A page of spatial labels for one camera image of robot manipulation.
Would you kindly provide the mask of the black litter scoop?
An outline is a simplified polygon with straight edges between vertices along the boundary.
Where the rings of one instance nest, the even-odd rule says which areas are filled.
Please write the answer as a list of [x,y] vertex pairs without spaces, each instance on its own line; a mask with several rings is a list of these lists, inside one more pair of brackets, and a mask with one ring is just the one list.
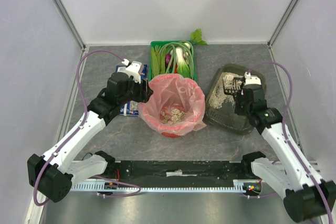
[[223,90],[225,95],[235,95],[245,84],[244,77],[233,77],[232,79],[223,79]]

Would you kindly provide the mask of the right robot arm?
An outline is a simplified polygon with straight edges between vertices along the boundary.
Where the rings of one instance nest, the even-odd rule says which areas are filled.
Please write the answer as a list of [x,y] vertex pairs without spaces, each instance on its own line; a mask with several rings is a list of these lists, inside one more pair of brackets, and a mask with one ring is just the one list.
[[296,223],[322,215],[333,223],[335,183],[325,181],[307,161],[276,108],[270,108],[261,85],[248,84],[237,91],[235,113],[244,115],[276,153],[284,170],[265,157],[251,162],[251,171],[264,180],[283,200],[285,210]]

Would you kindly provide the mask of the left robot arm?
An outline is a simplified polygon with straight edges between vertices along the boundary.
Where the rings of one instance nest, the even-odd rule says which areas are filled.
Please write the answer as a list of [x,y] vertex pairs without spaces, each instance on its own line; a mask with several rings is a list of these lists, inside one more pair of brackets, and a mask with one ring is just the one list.
[[37,193],[59,202],[71,187],[90,177],[101,175],[114,157],[104,151],[95,152],[90,158],[73,163],[86,144],[103,130],[130,101],[148,102],[153,91],[146,79],[136,82],[133,76],[115,72],[96,98],[85,108],[77,124],[51,149],[38,156],[33,154],[27,161],[28,180],[34,188],[33,199],[37,206]]

